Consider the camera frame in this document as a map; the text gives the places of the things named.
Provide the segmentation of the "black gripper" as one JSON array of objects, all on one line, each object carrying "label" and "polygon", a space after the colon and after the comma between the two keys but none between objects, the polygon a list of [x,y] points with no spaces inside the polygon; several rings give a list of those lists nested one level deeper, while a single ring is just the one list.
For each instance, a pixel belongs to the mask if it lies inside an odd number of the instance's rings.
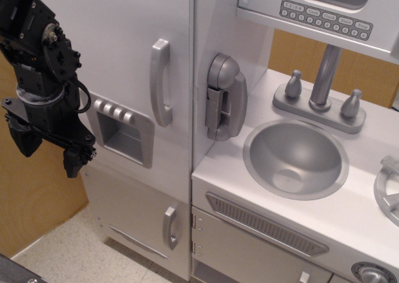
[{"label": "black gripper", "polygon": [[79,119],[79,114],[86,112],[90,105],[88,96],[86,105],[80,108],[76,90],[69,95],[61,92],[49,100],[26,94],[22,98],[7,97],[1,101],[19,151],[30,157],[43,140],[65,149],[63,163],[68,178],[76,178],[81,167],[96,156],[95,137]]}]

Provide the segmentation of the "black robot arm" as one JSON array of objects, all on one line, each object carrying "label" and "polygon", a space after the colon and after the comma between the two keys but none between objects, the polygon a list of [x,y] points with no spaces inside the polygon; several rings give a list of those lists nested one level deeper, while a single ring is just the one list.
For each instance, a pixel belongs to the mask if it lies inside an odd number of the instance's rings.
[{"label": "black robot arm", "polygon": [[26,157],[43,140],[63,148],[67,176],[75,178],[96,154],[79,119],[91,105],[80,103],[79,93],[89,92],[76,73],[80,53],[41,0],[1,0],[1,52],[17,79],[17,96],[1,102],[15,144]]}]

